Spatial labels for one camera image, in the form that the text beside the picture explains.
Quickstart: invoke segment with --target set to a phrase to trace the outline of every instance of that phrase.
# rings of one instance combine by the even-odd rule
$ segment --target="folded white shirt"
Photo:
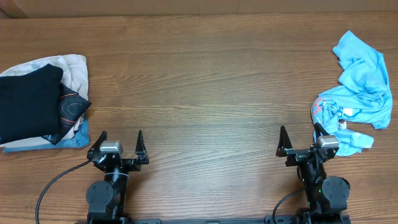
[[[9,68],[0,74],[0,77],[26,75],[34,70],[46,66],[47,64],[51,64],[62,68],[63,77],[61,79],[61,83],[63,83],[69,89],[78,92],[81,97],[88,100],[88,71],[86,62],[86,58],[82,55],[46,57]],[[76,121],[75,125],[62,139],[73,138],[75,131],[78,130],[79,125],[82,122],[83,115]],[[39,146],[48,143],[49,142],[46,139],[42,137],[36,137],[8,142],[0,145],[0,147],[27,147]]]

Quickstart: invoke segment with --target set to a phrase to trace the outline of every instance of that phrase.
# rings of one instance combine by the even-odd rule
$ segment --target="black cloth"
[[[75,125],[79,117],[88,109],[91,105],[89,101],[79,96],[79,93],[69,89],[64,84],[60,85],[60,134],[49,134],[42,136],[47,141],[56,145],[61,139],[68,134],[69,130]]]
[[[0,77],[0,144],[60,133],[62,75],[48,64],[23,76]]]

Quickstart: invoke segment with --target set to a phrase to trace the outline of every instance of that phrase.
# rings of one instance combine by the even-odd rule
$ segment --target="light blue cloth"
[[[333,48],[344,72],[342,84],[319,94],[311,107],[314,124],[339,140],[337,156],[350,156],[371,148],[371,136],[345,129],[339,120],[371,123],[376,129],[386,128],[391,120],[392,94],[383,54],[377,52],[351,31]]]
[[[87,114],[85,113],[82,124],[79,125],[77,133],[71,139],[61,140],[56,145],[48,143],[41,146],[13,147],[13,148],[5,147],[3,149],[3,152],[21,152],[21,151],[36,150],[36,149],[77,148],[77,147],[85,147],[89,145],[89,143],[90,143],[90,138],[88,135],[88,120],[87,120]]]

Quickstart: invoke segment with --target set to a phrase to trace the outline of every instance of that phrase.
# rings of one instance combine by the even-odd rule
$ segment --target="wooden tabletop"
[[[107,130],[131,157],[144,133],[150,164],[130,176],[133,218],[264,217],[301,187],[295,167],[275,156],[279,128],[295,148],[311,145],[310,107],[338,85],[332,48],[347,30],[384,54],[394,95],[396,12],[3,19],[0,72],[52,55],[87,57],[91,142]],[[344,214],[353,223],[398,223],[397,116],[385,130],[349,123],[374,137],[373,148],[325,164],[351,184]],[[0,154],[0,223],[34,223],[43,188],[86,152]],[[42,201],[41,223],[84,220],[86,190],[102,178],[93,166],[62,177]],[[302,194],[278,214],[305,206]]]

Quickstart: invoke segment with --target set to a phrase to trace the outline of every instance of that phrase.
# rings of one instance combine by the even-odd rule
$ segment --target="light blue shirt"
[[[376,129],[388,127],[391,120],[392,93],[382,53],[377,52],[351,31],[333,48],[344,72],[336,86],[320,93],[311,107],[314,124],[339,140],[337,156],[350,156],[371,148],[374,139],[339,125],[339,120],[370,123]]]

